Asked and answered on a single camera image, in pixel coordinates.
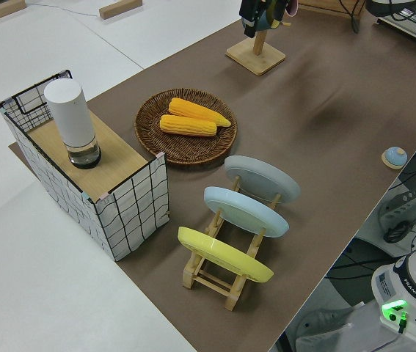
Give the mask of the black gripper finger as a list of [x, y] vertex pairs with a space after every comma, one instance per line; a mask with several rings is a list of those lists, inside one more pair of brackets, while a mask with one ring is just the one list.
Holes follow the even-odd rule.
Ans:
[[263, 14], [263, 1], [261, 0], [243, 0], [241, 2], [239, 15], [244, 24], [244, 34], [248, 37], [254, 37], [258, 21]]

